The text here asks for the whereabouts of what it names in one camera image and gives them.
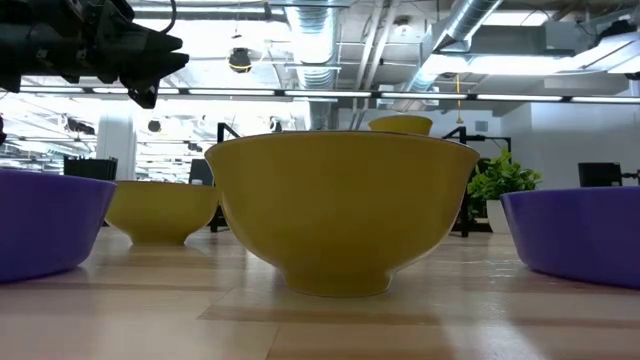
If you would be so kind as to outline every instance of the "ceiling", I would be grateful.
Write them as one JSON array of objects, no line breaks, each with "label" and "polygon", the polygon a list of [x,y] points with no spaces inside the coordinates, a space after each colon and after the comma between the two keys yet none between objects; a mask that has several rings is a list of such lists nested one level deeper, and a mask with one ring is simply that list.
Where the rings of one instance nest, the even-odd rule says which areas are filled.
[{"label": "ceiling", "polygon": [[[179,6],[194,5],[220,7],[220,1],[177,0]],[[163,29],[168,23],[170,14],[168,0],[145,1],[129,0],[134,8],[153,6],[161,8],[158,19],[136,20],[137,23],[156,30]],[[437,22],[448,15],[452,1],[403,1],[397,9],[396,18],[405,16],[408,26],[394,25],[389,34],[387,44],[381,57],[381,66],[377,67],[373,78],[373,87],[398,85],[407,81],[421,64],[420,43],[428,24]],[[538,26],[556,12],[570,9],[563,21],[575,21],[583,17],[588,9],[590,16],[596,17],[637,5],[637,1],[537,1],[537,0],[505,0],[498,11],[494,12],[485,24],[509,26]],[[381,6],[380,0],[355,0],[353,4],[340,10],[338,31],[338,56],[336,66],[339,68],[337,88],[353,89],[357,71],[362,58],[364,39],[369,29],[371,15],[375,6]],[[183,39],[181,50],[191,56],[191,60],[183,70],[168,76],[162,86],[171,87],[211,87],[211,88],[296,88],[297,74],[293,59],[292,34],[286,23],[272,21],[235,21],[208,20],[207,16],[200,20],[182,20],[178,18],[171,35]],[[251,49],[253,68],[248,74],[236,74],[227,65],[230,50],[234,47]],[[627,81],[622,75],[593,74],[564,76],[552,79],[545,76],[506,76],[462,73],[459,78],[445,74],[440,76],[434,86],[442,92],[483,92],[483,93],[544,93],[555,94],[571,91],[575,94],[617,94],[624,89]],[[70,86],[57,77],[25,77],[23,85],[32,86]],[[82,86],[104,86],[95,78],[81,79]],[[456,106],[456,102],[441,101],[437,108],[443,112]],[[56,171],[57,164],[46,166],[46,160],[59,157],[61,154],[90,156],[95,151],[95,137],[83,135],[88,140],[74,142],[76,133],[65,129],[68,118],[81,121],[98,131],[98,123],[103,113],[105,100],[100,96],[48,96],[34,94],[2,94],[0,93],[0,113],[5,118],[5,132],[13,136],[27,138],[68,138],[66,142],[13,142],[13,145],[0,148],[0,166],[29,166],[47,171]],[[503,106],[491,102],[471,102],[465,104],[467,109],[496,110]],[[201,153],[189,151],[184,144],[153,144],[154,140],[192,139],[194,142],[214,141],[218,121],[233,123],[233,127],[243,135],[269,132],[273,119],[281,121],[285,130],[304,128],[304,119],[308,116],[308,106],[303,101],[292,102],[244,102],[244,101],[212,101],[212,100],[160,100],[151,111],[141,111],[137,116],[137,127],[140,141],[147,140],[147,145],[138,147],[140,159],[165,162],[170,167],[163,169],[146,169],[140,167],[140,173],[153,173],[168,176],[168,180],[184,180],[184,175],[176,173],[188,172],[188,159],[200,157]],[[151,133],[147,129],[149,120],[163,123],[162,133]]]}]

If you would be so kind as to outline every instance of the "table surface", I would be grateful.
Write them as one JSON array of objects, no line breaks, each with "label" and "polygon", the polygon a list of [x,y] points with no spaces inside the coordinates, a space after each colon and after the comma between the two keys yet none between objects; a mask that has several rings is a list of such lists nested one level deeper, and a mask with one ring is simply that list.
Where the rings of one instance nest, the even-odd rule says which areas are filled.
[{"label": "table surface", "polygon": [[529,271],[507,235],[447,238],[368,298],[310,297],[233,234],[0,286],[2,359],[640,359],[640,292]]}]

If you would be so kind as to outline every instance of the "white wall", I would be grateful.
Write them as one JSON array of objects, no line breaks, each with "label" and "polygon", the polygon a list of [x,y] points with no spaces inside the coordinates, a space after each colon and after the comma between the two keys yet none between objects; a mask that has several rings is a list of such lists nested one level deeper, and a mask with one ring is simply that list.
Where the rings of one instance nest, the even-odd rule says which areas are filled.
[{"label": "white wall", "polygon": [[[384,116],[393,116],[398,115],[397,112],[392,110],[368,110],[365,113],[364,118],[362,119],[362,124],[360,126],[360,130],[368,130],[369,126],[367,125],[369,121],[375,120]],[[449,133],[451,130],[460,126],[461,124],[457,124],[458,120],[458,112],[450,111],[446,114],[442,114],[439,111],[424,111],[424,112],[412,112],[411,115],[425,116],[433,120],[433,126],[431,128],[432,137],[442,137]],[[465,110],[462,111],[461,117],[464,120],[464,124],[467,127],[467,134],[479,134],[485,136],[502,136],[501,133],[501,121],[500,118],[494,117],[491,111],[480,111],[480,110]],[[351,123],[352,112],[350,109],[340,109],[338,112],[339,124],[338,127],[341,130],[346,130],[349,128],[349,124]],[[489,129],[487,132],[477,133],[474,131],[475,121],[487,121],[489,124]],[[503,141],[497,141],[499,146],[506,146]],[[476,149],[480,153],[482,157],[496,157],[500,155],[500,147],[494,144],[492,141],[486,142],[471,142],[468,144],[472,148]]]},{"label": "white wall", "polygon": [[526,104],[505,115],[501,129],[513,138],[514,160],[542,173],[541,189],[573,188],[580,186],[579,162],[640,169],[638,111],[635,105]]}]

